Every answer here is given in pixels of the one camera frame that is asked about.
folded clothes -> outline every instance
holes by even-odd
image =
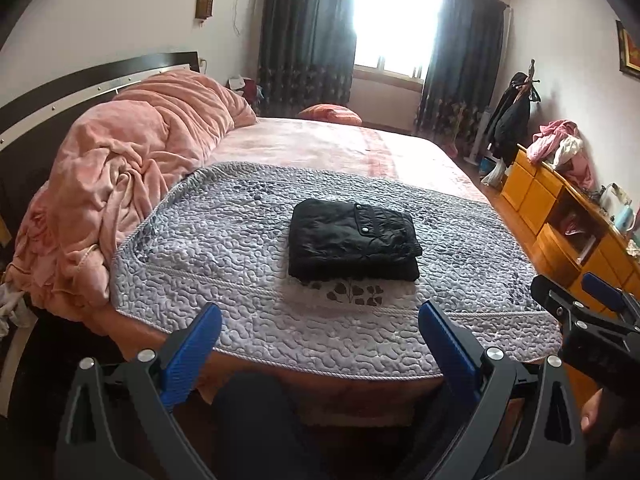
[[[422,248],[411,216],[390,209],[309,198],[293,209],[289,275],[299,280],[420,276]]]

gray quilted mat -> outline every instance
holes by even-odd
[[[412,215],[423,254],[415,283],[287,275],[287,231],[306,198]],[[535,271],[491,206],[381,178],[226,162],[175,186],[120,246],[111,303],[164,332],[207,303],[222,309],[216,350],[361,379],[436,376],[418,332],[427,299],[484,346],[520,361],[556,352],[553,317],[529,295]]]

orange cushion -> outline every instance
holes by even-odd
[[[322,121],[324,123],[362,126],[362,119],[355,112],[340,105],[314,105],[298,114],[299,119]]]

headboard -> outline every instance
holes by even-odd
[[[175,68],[199,72],[198,53],[149,54],[94,66],[50,81],[0,108],[0,216],[13,237],[7,247],[0,246],[0,267],[11,260],[22,217],[49,178],[71,124],[123,88]]]

picture frame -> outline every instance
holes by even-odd
[[[620,72],[640,79],[640,48],[636,46],[620,20],[616,20],[616,25],[620,45]]]

